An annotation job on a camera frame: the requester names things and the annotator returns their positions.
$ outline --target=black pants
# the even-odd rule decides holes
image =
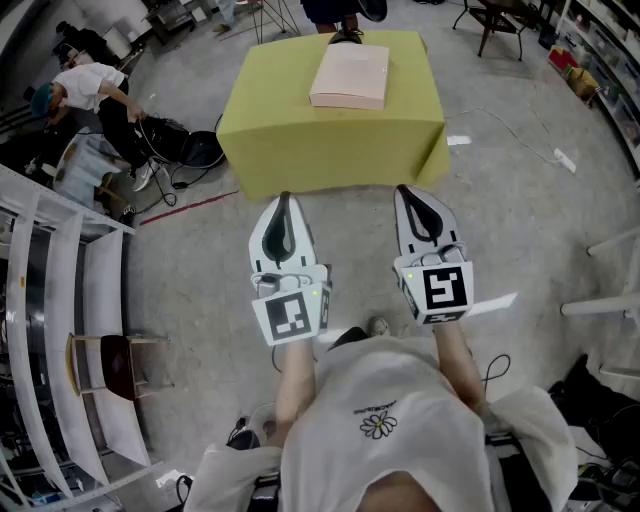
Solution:
[[[119,89],[127,94],[129,82],[125,78]],[[127,107],[113,98],[100,102],[98,117],[102,124],[102,132],[120,156],[131,164],[132,169],[138,169],[147,163],[147,157],[140,151],[136,143],[134,124],[127,120]]]

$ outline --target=white t-shirt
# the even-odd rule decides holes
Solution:
[[[482,420],[424,353],[424,340],[373,338],[328,352],[317,396],[283,450],[210,446],[185,512],[245,512],[256,477],[280,468],[279,510],[354,512],[369,484],[406,471],[444,512],[491,512]],[[569,427],[549,395],[522,389],[490,405],[513,428],[560,511],[577,484]]]
[[[124,79],[124,73],[116,68],[93,62],[63,71],[53,81],[67,90],[66,105],[97,112],[100,102],[107,98],[106,94],[98,93],[102,81],[120,87]]]

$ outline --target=flower print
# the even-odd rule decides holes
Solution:
[[[368,418],[362,420],[360,430],[364,432],[364,435],[373,439],[380,439],[382,436],[387,437],[393,432],[398,422],[395,418],[388,415],[387,411],[382,414],[372,414]]]

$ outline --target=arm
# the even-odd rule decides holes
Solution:
[[[131,111],[136,119],[144,119],[145,117],[147,117],[145,111],[142,110],[142,108],[140,108],[131,98],[129,98],[129,96],[118,89],[115,85],[103,80],[100,84],[100,89],[98,89],[98,92],[100,94],[106,94],[110,96],[118,103],[122,103]]]
[[[69,107],[60,107],[56,112],[56,115],[49,119],[49,124],[56,125],[60,120],[69,113]]]
[[[269,438],[269,445],[284,446],[289,430],[308,409],[315,396],[316,376],[312,341],[288,343],[276,397],[276,432]]]
[[[458,322],[433,326],[438,347],[440,371],[462,402],[480,415],[486,408],[482,378],[467,347]]]

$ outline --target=white sneaker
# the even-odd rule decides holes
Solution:
[[[367,334],[371,338],[374,336],[389,336],[391,334],[391,329],[389,329],[389,324],[384,318],[374,316],[369,319]]]
[[[147,163],[144,167],[138,169],[136,171],[136,181],[133,183],[133,191],[140,192],[149,184],[151,176],[158,171],[164,171],[164,173],[169,176],[167,169],[160,163],[156,163],[155,167],[151,163]]]

